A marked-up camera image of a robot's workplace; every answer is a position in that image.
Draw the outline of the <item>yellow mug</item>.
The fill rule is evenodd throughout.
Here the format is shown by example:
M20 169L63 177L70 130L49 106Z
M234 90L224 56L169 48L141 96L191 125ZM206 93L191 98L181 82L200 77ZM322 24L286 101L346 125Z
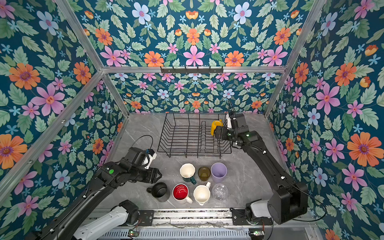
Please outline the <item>yellow mug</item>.
M222 126L223 126L222 120L215 120L215 121L213 121L212 125L211 125L211 135L214 136L216 128L217 127L222 127Z

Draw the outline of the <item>black mug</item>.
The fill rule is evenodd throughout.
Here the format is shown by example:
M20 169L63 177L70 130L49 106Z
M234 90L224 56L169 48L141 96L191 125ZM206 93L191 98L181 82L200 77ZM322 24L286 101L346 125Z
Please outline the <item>black mug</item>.
M160 203L168 201L171 195L170 189L165 183L157 183L147 188L147 193L151 194Z

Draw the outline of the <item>lilac plastic cup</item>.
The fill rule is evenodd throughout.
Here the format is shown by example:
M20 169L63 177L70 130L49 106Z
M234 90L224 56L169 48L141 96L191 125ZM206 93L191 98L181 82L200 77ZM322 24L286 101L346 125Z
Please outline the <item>lilac plastic cup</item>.
M221 183L225 179L227 173L228 169L223 163L214 163L211 166L211 176L216 184Z

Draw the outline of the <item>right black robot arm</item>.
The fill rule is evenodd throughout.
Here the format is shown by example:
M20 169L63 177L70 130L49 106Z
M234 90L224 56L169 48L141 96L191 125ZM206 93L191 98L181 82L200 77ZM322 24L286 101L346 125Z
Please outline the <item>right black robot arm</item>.
M233 111L226 120L212 124L211 134L218 140L230 141L240 147L258 165L267 179L273 195L269 200L257 200L246 205L248 222L270 218L283 224L308 211L308 187L297 182L278 163L257 131L251 131L243 114Z

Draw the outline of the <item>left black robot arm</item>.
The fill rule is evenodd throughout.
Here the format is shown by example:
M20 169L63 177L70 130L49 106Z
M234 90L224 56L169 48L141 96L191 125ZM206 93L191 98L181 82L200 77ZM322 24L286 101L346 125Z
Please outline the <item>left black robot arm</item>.
M127 182L154 184L161 177L151 163L157 154L153 149L131 147L118 162L102 165L85 190L57 218L40 231L29 233L26 240L77 240L75 232L92 211L114 190Z

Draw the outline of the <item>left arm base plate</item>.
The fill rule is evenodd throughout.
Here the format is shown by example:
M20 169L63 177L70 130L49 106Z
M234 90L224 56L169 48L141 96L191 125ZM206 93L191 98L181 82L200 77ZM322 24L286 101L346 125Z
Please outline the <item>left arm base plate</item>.
M132 215L129 215L125 225L131 227L149 227L152 226L154 220L154 210L138 210Z

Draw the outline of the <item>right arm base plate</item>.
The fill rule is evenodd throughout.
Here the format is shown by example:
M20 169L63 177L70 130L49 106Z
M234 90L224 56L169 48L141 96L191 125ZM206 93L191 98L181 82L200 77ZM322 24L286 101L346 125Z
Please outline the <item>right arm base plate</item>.
M230 208L232 214L232 222L234 226L272 226L273 221L271 218L253 218L249 220L246 215L245 209Z

